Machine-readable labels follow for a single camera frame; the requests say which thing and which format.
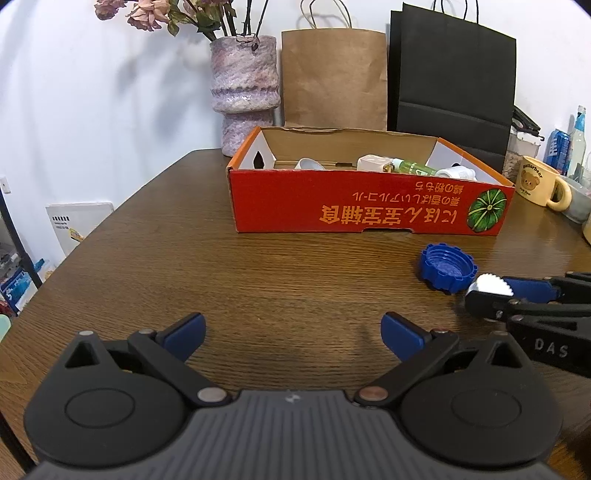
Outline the white square adapter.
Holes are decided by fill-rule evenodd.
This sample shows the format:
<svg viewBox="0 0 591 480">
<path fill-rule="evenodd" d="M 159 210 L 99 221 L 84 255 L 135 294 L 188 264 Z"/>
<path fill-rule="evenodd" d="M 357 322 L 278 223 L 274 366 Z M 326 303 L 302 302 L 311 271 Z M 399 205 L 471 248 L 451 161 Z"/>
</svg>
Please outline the white square adapter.
<svg viewBox="0 0 591 480">
<path fill-rule="evenodd" d="M 363 172 L 391 173 L 396 167 L 390 157 L 368 154 L 356 161 L 356 169 Z"/>
</svg>

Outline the red cardboard box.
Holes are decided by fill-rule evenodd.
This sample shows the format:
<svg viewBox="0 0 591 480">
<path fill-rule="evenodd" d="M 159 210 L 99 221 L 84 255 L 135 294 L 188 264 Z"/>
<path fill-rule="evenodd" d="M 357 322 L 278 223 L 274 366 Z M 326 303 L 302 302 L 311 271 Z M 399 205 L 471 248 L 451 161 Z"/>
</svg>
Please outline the red cardboard box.
<svg viewBox="0 0 591 480">
<path fill-rule="evenodd" d="M 358 171 L 356 161 L 367 154 L 437 170 L 464 165 L 477 180 Z M 325 171 L 294 169 L 301 158 Z M 226 171 L 242 233 L 496 235 L 515 192 L 511 181 L 443 138 L 362 129 L 256 128 Z"/>
</svg>

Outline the blue white package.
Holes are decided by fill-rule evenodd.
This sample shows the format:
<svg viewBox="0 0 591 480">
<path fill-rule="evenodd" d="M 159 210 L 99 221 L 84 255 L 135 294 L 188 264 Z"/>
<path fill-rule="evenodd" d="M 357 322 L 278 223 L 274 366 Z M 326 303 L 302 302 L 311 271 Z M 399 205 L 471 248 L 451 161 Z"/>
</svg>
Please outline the blue white package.
<svg viewBox="0 0 591 480">
<path fill-rule="evenodd" d="M 9 315 L 18 316 L 36 291 L 36 285 L 16 255 L 1 264 L 1 305 Z"/>
</svg>

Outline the white booklet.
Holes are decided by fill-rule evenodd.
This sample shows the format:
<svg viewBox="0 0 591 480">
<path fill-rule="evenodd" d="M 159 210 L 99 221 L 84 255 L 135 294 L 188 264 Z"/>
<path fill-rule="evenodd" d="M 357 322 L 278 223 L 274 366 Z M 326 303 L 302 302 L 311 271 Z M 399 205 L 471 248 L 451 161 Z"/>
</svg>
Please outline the white booklet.
<svg viewBox="0 0 591 480">
<path fill-rule="evenodd" d="M 68 256 L 114 211 L 111 202 L 50 204 L 46 212 L 65 256 Z"/>
</svg>

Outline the grey ceramic bowl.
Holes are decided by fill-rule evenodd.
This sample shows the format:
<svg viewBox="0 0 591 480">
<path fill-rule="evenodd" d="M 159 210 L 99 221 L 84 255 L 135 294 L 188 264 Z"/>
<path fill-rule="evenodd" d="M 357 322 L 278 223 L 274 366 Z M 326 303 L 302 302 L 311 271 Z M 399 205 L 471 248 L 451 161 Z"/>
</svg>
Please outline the grey ceramic bowl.
<svg viewBox="0 0 591 480">
<path fill-rule="evenodd" d="M 570 186 L 572 200 L 562 214 L 577 224 L 584 224 L 591 212 L 590 190 L 573 179 L 564 177 L 564 180 Z"/>
</svg>

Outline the yellow bear mug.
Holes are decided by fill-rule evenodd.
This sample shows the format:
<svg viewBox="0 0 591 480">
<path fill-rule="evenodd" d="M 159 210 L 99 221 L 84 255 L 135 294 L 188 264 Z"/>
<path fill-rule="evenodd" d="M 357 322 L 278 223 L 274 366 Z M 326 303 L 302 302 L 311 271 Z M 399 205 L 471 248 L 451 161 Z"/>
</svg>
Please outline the yellow bear mug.
<svg viewBox="0 0 591 480">
<path fill-rule="evenodd" d="M 570 185 L 561 174 L 529 156 L 520 160 L 515 190 L 529 202 L 556 212 L 567 210 L 572 202 Z"/>
</svg>

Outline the clear food container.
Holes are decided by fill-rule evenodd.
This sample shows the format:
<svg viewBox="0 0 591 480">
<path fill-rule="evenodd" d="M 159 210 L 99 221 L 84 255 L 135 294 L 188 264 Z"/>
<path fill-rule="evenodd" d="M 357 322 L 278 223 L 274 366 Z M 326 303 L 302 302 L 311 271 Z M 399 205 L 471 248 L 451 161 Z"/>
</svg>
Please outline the clear food container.
<svg viewBox="0 0 591 480">
<path fill-rule="evenodd" d="M 536 158 L 540 146 L 541 142 L 537 137 L 525 133 L 511 133 L 502 167 L 503 176 L 515 183 L 523 157 Z"/>
</svg>

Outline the green spray bottle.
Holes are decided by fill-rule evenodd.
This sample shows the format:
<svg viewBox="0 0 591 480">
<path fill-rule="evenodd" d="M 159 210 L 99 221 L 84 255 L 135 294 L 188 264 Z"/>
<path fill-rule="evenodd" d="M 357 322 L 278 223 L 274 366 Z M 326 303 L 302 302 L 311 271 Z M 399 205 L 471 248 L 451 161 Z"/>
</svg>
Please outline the green spray bottle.
<svg viewBox="0 0 591 480">
<path fill-rule="evenodd" d="M 394 172 L 417 176 L 436 176 L 438 170 L 426 165 L 395 158 L 391 161 Z"/>
</svg>

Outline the black paper bag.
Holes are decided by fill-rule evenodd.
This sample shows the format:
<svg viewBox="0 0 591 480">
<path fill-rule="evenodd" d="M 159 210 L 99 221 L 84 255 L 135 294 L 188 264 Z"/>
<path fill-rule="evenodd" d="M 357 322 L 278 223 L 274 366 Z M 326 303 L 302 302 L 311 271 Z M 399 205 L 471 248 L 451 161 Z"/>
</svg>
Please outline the black paper bag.
<svg viewBox="0 0 591 480">
<path fill-rule="evenodd" d="M 412 5 L 393 11 L 388 128 L 441 137 L 503 168 L 516 84 L 515 39 Z"/>
</svg>

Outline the white serrated cap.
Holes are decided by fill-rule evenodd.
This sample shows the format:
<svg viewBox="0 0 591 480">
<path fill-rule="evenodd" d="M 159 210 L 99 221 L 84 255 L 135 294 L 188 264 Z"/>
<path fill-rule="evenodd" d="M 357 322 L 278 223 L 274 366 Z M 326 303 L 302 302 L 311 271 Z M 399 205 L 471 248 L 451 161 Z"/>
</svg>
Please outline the white serrated cap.
<svg viewBox="0 0 591 480">
<path fill-rule="evenodd" d="M 511 286 L 501 277 L 491 273 L 479 275 L 468 288 L 468 293 L 473 291 L 506 297 L 514 296 Z"/>
</svg>

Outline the brown paper bag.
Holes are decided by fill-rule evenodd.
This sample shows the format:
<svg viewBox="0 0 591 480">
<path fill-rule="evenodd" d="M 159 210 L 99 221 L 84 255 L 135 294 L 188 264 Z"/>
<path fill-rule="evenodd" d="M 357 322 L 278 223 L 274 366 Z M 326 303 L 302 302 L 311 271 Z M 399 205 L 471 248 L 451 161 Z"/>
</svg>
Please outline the brown paper bag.
<svg viewBox="0 0 591 480">
<path fill-rule="evenodd" d="M 345 2 L 342 28 L 321 28 L 301 1 L 308 29 L 281 33 L 283 119 L 287 127 L 387 129 L 387 38 L 356 29 Z"/>
</svg>

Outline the white tube bottle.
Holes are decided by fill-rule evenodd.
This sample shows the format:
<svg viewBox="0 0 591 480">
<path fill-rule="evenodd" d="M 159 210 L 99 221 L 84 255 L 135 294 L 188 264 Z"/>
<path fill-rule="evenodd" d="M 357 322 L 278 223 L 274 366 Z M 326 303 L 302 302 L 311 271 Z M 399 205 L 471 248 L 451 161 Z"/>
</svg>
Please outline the white tube bottle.
<svg viewBox="0 0 591 480">
<path fill-rule="evenodd" d="M 476 171 L 464 165 L 453 165 L 448 168 L 440 169 L 436 172 L 435 176 L 439 178 L 449 178 L 466 181 L 477 180 Z"/>
</svg>

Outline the blue plastic jar lid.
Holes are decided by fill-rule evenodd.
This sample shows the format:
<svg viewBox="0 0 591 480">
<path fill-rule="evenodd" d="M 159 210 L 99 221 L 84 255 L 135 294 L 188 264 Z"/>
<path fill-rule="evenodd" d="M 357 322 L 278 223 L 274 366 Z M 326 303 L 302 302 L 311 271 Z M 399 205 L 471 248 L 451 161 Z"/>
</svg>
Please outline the blue plastic jar lid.
<svg viewBox="0 0 591 480">
<path fill-rule="evenodd" d="M 473 257 L 457 246 L 429 244 L 421 253 L 420 277 L 436 290 L 456 294 L 467 289 L 477 273 Z"/>
</svg>

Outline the dried pink rose bouquet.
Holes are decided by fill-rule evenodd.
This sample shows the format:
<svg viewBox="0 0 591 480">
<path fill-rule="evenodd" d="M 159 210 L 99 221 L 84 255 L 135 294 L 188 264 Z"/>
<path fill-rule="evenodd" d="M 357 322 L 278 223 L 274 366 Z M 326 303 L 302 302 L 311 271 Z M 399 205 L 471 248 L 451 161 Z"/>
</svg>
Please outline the dried pink rose bouquet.
<svg viewBox="0 0 591 480">
<path fill-rule="evenodd" d="M 177 1 L 177 0 L 102 0 L 94 2 L 96 17 L 101 21 L 113 19 L 125 10 L 126 22 L 140 31 L 153 32 L 166 28 L 175 37 L 181 25 L 190 25 L 209 41 L 217 39 L 217 31 L 224 37 L 257 37 L 263 25 L 269 2 L 264 1 L 256 28 L 252 27 L 253 2 L 245 3 L 245 18 L 238 30 L 233 1 Z"/>
</svg>

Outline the purple marbled vase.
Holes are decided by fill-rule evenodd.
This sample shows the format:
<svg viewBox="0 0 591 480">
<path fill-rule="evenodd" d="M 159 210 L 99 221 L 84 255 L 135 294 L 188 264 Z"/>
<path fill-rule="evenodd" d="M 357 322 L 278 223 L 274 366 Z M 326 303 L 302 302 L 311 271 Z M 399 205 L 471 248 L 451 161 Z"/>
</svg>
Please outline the purple marbled vase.
<svg viewBox="0 0 591 480">
<path fill-rule="evenodd" d="M 228 157 L 256 127 L 273 125 L 280 106 L 276 37 L 230 36 L 211 43 L 212 109 L 222 115 L 221 151 Z"/>
</svg>

